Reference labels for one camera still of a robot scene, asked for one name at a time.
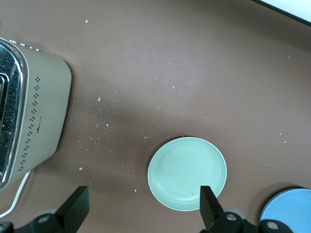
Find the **screw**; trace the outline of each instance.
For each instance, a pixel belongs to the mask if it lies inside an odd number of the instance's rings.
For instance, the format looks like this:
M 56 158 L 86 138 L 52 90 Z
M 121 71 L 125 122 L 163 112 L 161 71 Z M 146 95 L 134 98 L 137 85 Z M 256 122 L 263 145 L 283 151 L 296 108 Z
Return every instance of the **screw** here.
M 272 230 L 278 230 L 278 225 L 275 222 L 267 222 L 267 226 Z
M 44 223 L 44 222 L 48 221 L 49 217 L 50 217 L 49 215 L 41 217 L 40 219 L 38 219 L 38 223 Z
M 236 221 L 237 217 L 234 214 L 227 214 L 227 219 L 230 221 Z

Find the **toaster slot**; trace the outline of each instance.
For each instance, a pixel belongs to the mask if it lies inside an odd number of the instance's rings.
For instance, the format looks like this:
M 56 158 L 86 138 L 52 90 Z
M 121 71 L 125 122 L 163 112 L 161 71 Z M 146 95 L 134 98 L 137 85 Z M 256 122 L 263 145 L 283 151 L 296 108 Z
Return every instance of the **toaster slot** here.
M 0 123 L 2 123 L 8 83 L 8 76 L 0 71 Z

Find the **blue plate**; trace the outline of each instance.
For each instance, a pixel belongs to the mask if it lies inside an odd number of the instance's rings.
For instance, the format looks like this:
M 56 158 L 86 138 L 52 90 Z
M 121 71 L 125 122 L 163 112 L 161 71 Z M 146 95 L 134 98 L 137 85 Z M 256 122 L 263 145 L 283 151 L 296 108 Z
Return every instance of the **blue plate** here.
M 225 159 L 210 142 L 182 137 L 162 146 L 148 168 L 148 184 L 163 205 L 179 211 L 200 208 L 200 187 L 209 185 L 215 196 L 227 177 Z
M 285 223 L 294 233 L 311 232 L 311 190 L 295 188 L 274 196 L 264 207 L 261 220 Z

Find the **white power cord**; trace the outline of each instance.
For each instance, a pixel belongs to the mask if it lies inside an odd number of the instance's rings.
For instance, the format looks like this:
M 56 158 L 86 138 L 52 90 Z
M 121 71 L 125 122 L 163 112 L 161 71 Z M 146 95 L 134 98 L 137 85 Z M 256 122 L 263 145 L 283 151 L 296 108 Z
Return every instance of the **white power cord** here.
M 1 214 L 1 215 L 0 215 L 0 218 L 2 218 L 2 217 L 4 217 L 4 216 L 8 215 L 9 213 L 11 213 L 12 210 L 14 210 L 14 208 L 15 208 L 15 206 L 16 206 L 16 203 L 17 203 L 17 201 L 18 201 L 18 198 L 19 198 L 19 196 L 20 196 L 20 193 L 21 193 L 22 190 L 23 190 L 23 187 L 24 187 L 24 185 L 25 185 L 25 183 L 26 183 L 26 181 L 27 181 L 27 178 L 29 177 L 30 172 L 31 172 L 31 170 L 25 174 L 23 180 L 21 181 L 21 183 L 20 183 L 19 188 L 18 188 L 18 190 L 17 190 L 17 192 L 16 192 L 15 198 L 14 198 L 14 200 L 13 200 L 13 203 L 12 203 L 10 209 L 8 209 L 8 210 L 5 211 L 3 214 Z

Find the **plate rim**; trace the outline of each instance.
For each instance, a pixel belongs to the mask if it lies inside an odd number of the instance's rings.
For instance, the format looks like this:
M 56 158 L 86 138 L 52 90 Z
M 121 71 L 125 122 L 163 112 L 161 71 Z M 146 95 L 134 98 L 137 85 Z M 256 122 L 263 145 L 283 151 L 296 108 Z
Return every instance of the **plate rim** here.
M 277 198 L 279 198 L 280 196 L 282 196 L 283 194 L 287 193 L 287 192 L 292 192 L 292 191 L 308 191 L 308 192 L 311 192 L 311 189 L 308 189 L 308 188 L 290 188 L 290 189 L 287 189 L 287 190 L 284 190 L 282 192 L 279 192 L 277 194 L 275 194 L 264 206 L 264 208 L 262 209 L 261 211 L 261 214 L 260 214 L 260 221 L 262 221 L 263 219 L 263 214 L 265 212 L 265 210 L 267 209 L 267 207 L 273 202 L 275 201 Z
M 194 210 L 198 210 L 200 209 L 200 206 L 197 207 L 197 208 L 191 208 L 191 209 L 180 209 L 180 208 L 174 208 L 174 207 L 171 207 L 169 206 L 168 204 L 164 203 L 162 200 L 160 200 L 157 195 L 154 194 L 153 192 L 153 188 L 152 185 L 151 185 L 151 181 L 150 181 L 150 166 L 152 164 L 152 161 L 154 160 L 154 158 L 156 157 L 156 154 L 165 146 L 167 146 L 168 144 L 171 144 L 171 143 L 174 143 L 176 141 L 179 141 L 179 140 L 185 140 L 185 139 L 195 139 L 195 140 L 199 140 L 199 141 L 203 141 L 204 143 L 207 143 L 209 144 L 210 146 L 212 146 L 213 148 L 216 149 L 218 155 L 220 156 L 221 158 L 221 161 L 223 162 L 223 165 L 224 165 L 224 172 L 225 172 L 225 175 L 224 175 L 224 180 L 223 180 L 223 183 L 222 183 L 222 186 L 221 186 L 221 189 L 219 191 L 219 193 L 217 194 L 217 196 L 219 196 L 221 194 L 221 192 L 223 191 L 224 187 L 225 187 L 225 183 L 226 183 L 226 180 L 227 180 L 227 164 L 226 164 L 226 161 L 225 161 L 225 158 L 223 156 L 223 154 L 220 152 L 220 150 L 212 143 L 210 143 L 209 141 L 205 140 L 205 139 L 202 139 L 202 138 L 199 138 L 199 137 L 194 137 L 194 136 L 185 136 L 185 137 L 179 137 L 179 138 L 176 138 L 176 139 L 173 139 L 167 143 L 165 143 L 164 145 L 162 145 L 153 155 L 153 157 L 151 158 L 150 162 L 149 162 L 149 165 L 148 165 L 148 171 L 147 171 L 147 180 L 148 180 L 148 186 L 149 186 L 149 189 L 150 191 L 152 192 L 153 196 L 155 197 L 155 199 L 157 199 L 157 201 L 159 201 L 162 205 L 170 208 L 170 209 L 173 209 L 173 210 L 177 210 L 177 211 L 182 211 L 182 212 L 185 212 L 185 211 L 194 211 Z

